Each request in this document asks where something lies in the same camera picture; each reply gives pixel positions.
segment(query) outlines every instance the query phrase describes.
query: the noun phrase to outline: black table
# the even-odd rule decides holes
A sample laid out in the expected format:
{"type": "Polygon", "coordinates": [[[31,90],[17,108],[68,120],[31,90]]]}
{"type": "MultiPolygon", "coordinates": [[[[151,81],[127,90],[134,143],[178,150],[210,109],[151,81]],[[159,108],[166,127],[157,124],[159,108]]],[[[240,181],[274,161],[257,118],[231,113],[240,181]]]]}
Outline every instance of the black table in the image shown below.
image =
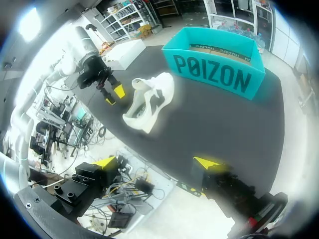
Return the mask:
{"type": "Polygon", "coordinates": [[[233,173],[256,196],[269,192],[276,177],[284,141],[284,104],[279,78],[266,69],[253,101],[195,80],[174,76],[175,96],[159,114],[149,135],[122,119],[133,99],[132,79],[171,72],[161,46],[147,47],[126,71],[114,71],[127,93],[114,106],[95,86],[76,89],[77,97],[118,139],[178,180],[200,188],[191,174],[194,156],[211,156],[233,167],[233,173]]]}

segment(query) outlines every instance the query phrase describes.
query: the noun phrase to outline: white box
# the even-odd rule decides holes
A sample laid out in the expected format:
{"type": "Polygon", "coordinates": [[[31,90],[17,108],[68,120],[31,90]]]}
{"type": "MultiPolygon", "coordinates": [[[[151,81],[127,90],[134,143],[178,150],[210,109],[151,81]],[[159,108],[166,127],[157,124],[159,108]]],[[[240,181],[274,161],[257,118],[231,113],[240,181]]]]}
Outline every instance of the white box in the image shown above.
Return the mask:
{"type": "Polygon", "coordinates": [[[112,70],[126,70],[145,48],[145,44],[140,39],[129,41],[116,45],[101,57],[112,70]]]}

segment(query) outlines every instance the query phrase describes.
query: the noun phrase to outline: white floor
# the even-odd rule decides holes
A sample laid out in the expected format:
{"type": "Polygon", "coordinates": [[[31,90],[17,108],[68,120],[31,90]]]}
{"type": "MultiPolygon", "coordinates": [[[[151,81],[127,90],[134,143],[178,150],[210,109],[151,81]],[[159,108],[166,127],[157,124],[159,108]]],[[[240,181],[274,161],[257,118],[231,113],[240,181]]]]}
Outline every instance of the white floor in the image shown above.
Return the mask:
{"type": "MultiPolygon", "coordinates": [[[[184,27],[184,23],[179,18],[169,19],[166,24],[172,27],[164,28],[159,34],[145,39],[146,46],[165,45],[184,27]]],[[[271,193],[284,192],[291,200],[294,198],[299,177],[301,177],[300,169],[303,168],[306,157],[307,119],[299,107],[298,96],[301,95],[301,92],[290,66],[267,51],[263,53],[262,58],[265,67],[281,80],[285,107],[284,147],[271,193]]],[[[89,148],[86,157],[81,155],[83,152],[80,152],[76,165],[82,161],[97,160],[108,157],[110,154],[116,154],[116,151],[123,146],[123,143],[115,137],[106,140],[104,145],[89,148]]],[[[68,163],[62,161],[58,165],[57,167],[65,168],[68,163]]],[[[197,198],[175,187],[167,200],[146,223],[138,225],[131,233],[121,234],[116,238],[225,239],[233,225],[234,221],[226,218],[213,200],[207,200],[204,197],[197,198]]]]}

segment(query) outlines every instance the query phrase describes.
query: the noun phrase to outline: shoe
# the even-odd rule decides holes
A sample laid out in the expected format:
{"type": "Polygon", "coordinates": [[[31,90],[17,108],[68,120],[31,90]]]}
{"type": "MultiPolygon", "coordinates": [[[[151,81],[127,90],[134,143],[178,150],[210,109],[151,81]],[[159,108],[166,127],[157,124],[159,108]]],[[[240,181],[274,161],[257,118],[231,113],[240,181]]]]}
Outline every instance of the shoe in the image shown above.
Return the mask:
{"type": "Polygon", "coordinates": [[[150,133],[161,109],[167,106],[174,96],[174,80],[170,73],[163,72],[150,80],[135,78],[133,103],[124,122],[131,128],[150,133]]]}

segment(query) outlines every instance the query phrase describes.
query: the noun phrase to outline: teal box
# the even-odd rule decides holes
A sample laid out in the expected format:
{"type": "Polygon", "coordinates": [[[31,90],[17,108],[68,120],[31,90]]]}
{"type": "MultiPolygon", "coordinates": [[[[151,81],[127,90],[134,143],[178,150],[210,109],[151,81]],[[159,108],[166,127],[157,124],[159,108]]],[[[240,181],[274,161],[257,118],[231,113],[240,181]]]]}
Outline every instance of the teal box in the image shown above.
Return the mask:
{"type": "Polygon", "coordinates": [[[218,86],[250,100],[265,77],[256,42],[235,33],[184,27],[162,50],[175,74],[218,86]],[[191,46],[218,54],[190,50],[191,46]],[[222,56],[224,54],[250,62],[250,65],[222,56]]]}

